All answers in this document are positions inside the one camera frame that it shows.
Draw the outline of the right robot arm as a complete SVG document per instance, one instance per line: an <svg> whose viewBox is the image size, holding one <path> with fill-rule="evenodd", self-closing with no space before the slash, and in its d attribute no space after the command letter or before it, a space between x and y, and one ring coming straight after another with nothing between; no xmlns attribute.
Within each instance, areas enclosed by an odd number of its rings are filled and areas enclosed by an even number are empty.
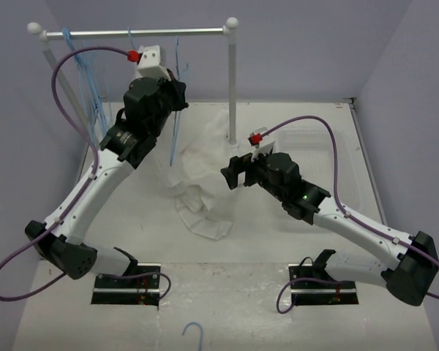
<svg viewBox="0 0 439 351"><path fill-rule="evenodd" d="M312 280L319 287L353 281L385 287L395 298L420 306L438 272L433 238L391 229L352 214L325 189L304 180L299 166L284 153L234 156L222 168L228 187L258 185L281 202L294 219L341 235L373 258L337 254L326 249L314 261Z"/></svg>

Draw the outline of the blue wire hanger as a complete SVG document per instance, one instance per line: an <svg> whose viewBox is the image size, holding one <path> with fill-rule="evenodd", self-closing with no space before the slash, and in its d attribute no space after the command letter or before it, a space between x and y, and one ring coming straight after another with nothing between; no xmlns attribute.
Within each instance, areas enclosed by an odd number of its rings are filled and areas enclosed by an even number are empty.
<svg viewBox="0 0 439 351"><path fill-rule="evenodd" d="M179 37L176 38L176 45L175 45L175 72L177 80L181 80L182 78L185 78L188 76L189 72L189 64L186 63L184 67L180 65L180 59L179 59L179 48L180 48L180 40ZM176 155L176 144L178 139L178 133L179 133L179 124L180 124L180 118L181 118L181 112L175 112L174 114L174 120L173 120L173 134L171 139L171 147L170 147L170 156L169 156L169 166L172 167Z"/></svg>

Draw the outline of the white skirt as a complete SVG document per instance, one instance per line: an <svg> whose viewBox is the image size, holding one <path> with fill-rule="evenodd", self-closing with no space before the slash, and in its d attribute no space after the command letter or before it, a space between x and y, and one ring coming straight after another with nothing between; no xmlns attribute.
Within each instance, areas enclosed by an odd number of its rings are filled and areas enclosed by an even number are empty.
<svg viewBox="0 0 439 351"><path fill-rule="evenodd" d="M181 114L176 155L169 168L169 190L187 229L204 238L227 236L235 222L238 191L230 190L220 170L239 154L229 143L228 112L222 109L212 120L202 118L193 126Z"/></svg>

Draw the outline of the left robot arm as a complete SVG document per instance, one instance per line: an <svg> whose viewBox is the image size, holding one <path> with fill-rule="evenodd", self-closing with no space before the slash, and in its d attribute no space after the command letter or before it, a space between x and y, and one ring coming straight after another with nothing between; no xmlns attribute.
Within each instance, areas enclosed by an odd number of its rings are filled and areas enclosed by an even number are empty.
<svg viewBox="0 0 439 351"><path fill-rule="evenodd" d="M114 190L155 147L173 112L187 108L186 84L174 78L138 78L124 94L124 106L100 143L97 158L64 202L43 222L25 228L35 249L71 279L87 273L109 275L121 287L138 277L136 259L119 248L85 244L95 216Z"/></svg>

